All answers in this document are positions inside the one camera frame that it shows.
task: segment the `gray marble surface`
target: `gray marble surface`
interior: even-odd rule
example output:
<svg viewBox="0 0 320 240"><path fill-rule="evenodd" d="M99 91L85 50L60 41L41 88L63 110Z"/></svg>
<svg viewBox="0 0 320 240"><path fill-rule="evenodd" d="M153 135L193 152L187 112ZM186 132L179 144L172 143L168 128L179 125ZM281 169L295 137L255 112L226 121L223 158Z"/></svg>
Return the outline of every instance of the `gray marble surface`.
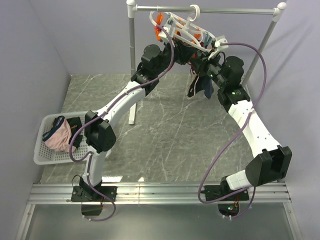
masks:
<svg viewBox="0 0 320 240"><path fill-rule="evenodd" d="M97 110L112 100L130 80L129 74L73 75L62 108L63 113ZM191 78L167 74L136 109L135 125L125 114L114 132L117 142L105 159L103 175L119 176L122 182L200 181L212 158L239 130L219 104L198 93L188 99ZM222 154L208 180L245 168L253 159L241 135ZM42 183L70 183L85 170L85 162L46 165Z"/></svg>

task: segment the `vertical metal pole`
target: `vertical metal pole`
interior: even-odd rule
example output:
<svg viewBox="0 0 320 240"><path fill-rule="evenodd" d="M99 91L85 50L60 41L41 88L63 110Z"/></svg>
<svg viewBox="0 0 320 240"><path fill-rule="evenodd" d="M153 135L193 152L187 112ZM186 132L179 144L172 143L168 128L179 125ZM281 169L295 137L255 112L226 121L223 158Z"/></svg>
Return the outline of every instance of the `vertical metal pole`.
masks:
<svg viewBox="0 0 320 240"><path fill-rule="evenodd" d="M261 42L261 44L259 46L259 49L258 49L260 53L262 53L262 51L264 50L264 48L265 48L265 46L266 46L266 44L267 44L267 42L268 42L273 30L275 29L275 26L276 26L277 22L279 21L282 13L286 9L286 7L287 7L287 4L285 2L280 2L278 4L278 6L274 8L274 14L273 14L272 21L270 23L270 26L269 26L268 30L266 31L266 33L265 33L265 35L263 37L263 40L262 40L262 42ZM257 65L258 60L259 60L258 54L255 54L255 56L254 56L254 58L252 60L252 63L251 63L248 71L246 72L246 74L244 76L244 79L242 81L242 86L245 87L247 85L247 83L249 81L249 78L250 78L252 72L254 71L255 66Z"/></svg>
<svg viewBox="0 0 320 240"><path fill-rule="evenodd" d="M135 10L136 1L127 0L128 18L129 18L129 39L130 39L130 66L131 76L136 72L136 44L135 44ZM129 124L135 124L137 104L130 108Z"/></svg>

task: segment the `laundry basket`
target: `laundry basket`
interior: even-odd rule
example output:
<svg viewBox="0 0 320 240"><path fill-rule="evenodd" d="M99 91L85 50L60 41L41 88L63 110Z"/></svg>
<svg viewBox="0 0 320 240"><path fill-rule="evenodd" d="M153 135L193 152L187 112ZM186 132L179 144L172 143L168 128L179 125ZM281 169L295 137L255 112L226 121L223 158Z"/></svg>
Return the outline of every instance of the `laundry basket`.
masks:
<svg viewBox="0 0 320 240"><path fill-rule="evenodd" d="M33 156L34 162L38 165L72 163L73 161L71 160L68 152L55 152L54 150L49 149L45 145L44 141L42 141L42 135L51 129L53 121L56 117L59 116L65 116L66 119L80 117L81 123L82 125L84 125L86 113L87 111L78 111L72 113L51 114L44 117L40 125L38 137L35 143ZM83 135L83 138L80 146L73 152L73 156L75 159L82 158L88 152L88 145L86 144L84 130L81 132L81 134Z"/></svg>

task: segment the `pink cloth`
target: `pink cloth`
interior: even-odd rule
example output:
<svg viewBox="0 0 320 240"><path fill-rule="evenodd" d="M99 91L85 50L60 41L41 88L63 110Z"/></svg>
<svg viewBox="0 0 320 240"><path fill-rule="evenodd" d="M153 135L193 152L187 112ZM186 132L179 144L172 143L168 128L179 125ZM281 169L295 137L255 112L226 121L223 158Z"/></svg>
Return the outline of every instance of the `pink cloth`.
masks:
<svg viewBox="0 0 320 240"><path fill-rule="evenodd" d="M55 152L69 152L69 140L71 138L71 129L68 121L63 118L62 125L52 134L52 136L44 142L44 144Z"/></svg>

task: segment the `gray wall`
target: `gray wall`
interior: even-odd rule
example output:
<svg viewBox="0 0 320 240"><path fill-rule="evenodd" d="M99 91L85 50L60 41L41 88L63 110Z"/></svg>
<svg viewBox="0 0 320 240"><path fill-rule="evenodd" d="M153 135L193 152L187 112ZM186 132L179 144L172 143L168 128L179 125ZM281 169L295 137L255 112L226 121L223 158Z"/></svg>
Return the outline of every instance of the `gray wall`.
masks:
<svg viewBox="0 0 320 240"><path fill-rule="evenodd" d="M71 74L130 73L129 29L126 0L30 0L62 61ZM281 0L137 0L145 6L189 6L230 8L274 8ZM270 22L270 15L202 14L196 24L229 42L259 46ZM136 62L143 49L156 43L147 12L139 12L136 23ZM248 68L253 53L232 47ZM187 66L173 72L188 73Z"/></svg>
<svg viewBox="0 0 320 240"><path fill-rule="evenodd" d="M0 239L12 240L41 172L41 120L61 110L70 77L27 0L1 0L0 19Z"/></svg>
<svg viewBox="0 0 320 240"><path fill-rule="evenodd" d="M265 57L268 82L257 111L293 158L287 187L304 236L319 239L320 127L318 0L289 0L270 38ZM259 64L249 81L256 97L262 83Z"/></svg>

